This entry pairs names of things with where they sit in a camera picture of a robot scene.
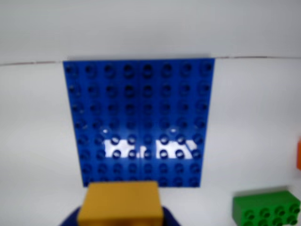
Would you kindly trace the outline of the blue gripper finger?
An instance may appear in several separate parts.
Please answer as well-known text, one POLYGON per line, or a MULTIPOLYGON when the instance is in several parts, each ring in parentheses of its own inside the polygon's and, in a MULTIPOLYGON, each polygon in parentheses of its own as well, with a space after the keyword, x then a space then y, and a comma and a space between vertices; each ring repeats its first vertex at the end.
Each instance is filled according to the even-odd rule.
POLYGON ((180 226, 179 222, 173 216, 167 207, 162 207, 163 210, 163 224, 162 226, 180 226))
POLYGON ((77 207, 72 213, 70 213, 59 226, 79 226, 77 218, 81 207, 77 207))

